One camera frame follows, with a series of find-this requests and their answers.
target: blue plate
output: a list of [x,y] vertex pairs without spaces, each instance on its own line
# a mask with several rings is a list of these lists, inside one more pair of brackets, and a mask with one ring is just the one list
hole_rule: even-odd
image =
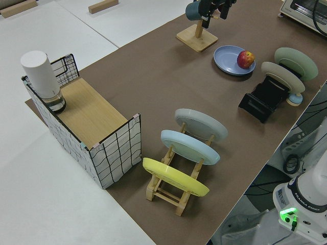
[[255,68],[255,61],[248,69],[240,68],[239,65],[237,65],[237,56],[243,50],[244,49],[241,47],[232,45],[217,48],[214,53],[216,65],[224,72],[235,76],[243,76],[252,72]]

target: light blue plate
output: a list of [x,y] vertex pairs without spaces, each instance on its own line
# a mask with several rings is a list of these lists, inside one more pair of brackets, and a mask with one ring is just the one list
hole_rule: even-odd
[[173,152],[193,162],[204,160],[204,165],[214,165],[220,160],[219,154],[210,146],[193,138],[172,130],[162,130],[161,141],[165,146],[173,147]]
[[221,46],[216,49],[214,53],[214,60],[216,65],[224,72],[235,75],[243,76],[252,72],[255,68],[255,61],[250,65],[248,69],[240,68],[237,65],[237,57],[241,51],[241,47],[227,45]]

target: red apple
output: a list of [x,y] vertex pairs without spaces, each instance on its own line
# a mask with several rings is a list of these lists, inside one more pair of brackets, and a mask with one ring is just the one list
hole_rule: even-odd
[[250,51],[241,51],[237,56],[237,65],[239,65],[240,68],[247,69],[254,62],[254,59],[254,54]]

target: storage box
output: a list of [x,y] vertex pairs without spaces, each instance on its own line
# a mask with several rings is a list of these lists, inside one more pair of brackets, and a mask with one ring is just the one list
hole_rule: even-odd
[[124,118],[79,76],[72,54],[51,66],[67,103],[61,114],[43,102],[27,76],[25,87],[50,132],[105,189],[141,161],[141,116]]

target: brown tabletop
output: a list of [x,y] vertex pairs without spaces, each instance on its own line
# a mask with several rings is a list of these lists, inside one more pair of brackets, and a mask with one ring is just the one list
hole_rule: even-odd
[[[326,81],[326,40],[289,18],[279,18],[281,5],[279,0],[237,1],[227,20],[211,20],[207,30],[218,42],[202,53],[176,38],[194,24],[183,15],[80,72],[126,118],[141,114],[144,157],[160,161],[164,156],[167,148],[160,141],[160,132],[179,130],[174,120],[178,108],[208,114],[229,131],[224,141],[212,144],[220,162],[204,166],[198,177],[210,192],[202,198],[192,196],[182,217],[175,214],[175,206],[159,198],[146,200],[151,175],[141,163],[107,189],[155,243],[206,244]],[[223,45],[253,52],[254,72],[236,77],[221,71],[213,54]],[[263,82],[261,64],[274,62],[279,47],[310,56],[319,75],[305,82],[300,106],[283,102],[262,124],[238,105],[245,93]],[[191,172],[194,165],[176,156],[172,166]]]

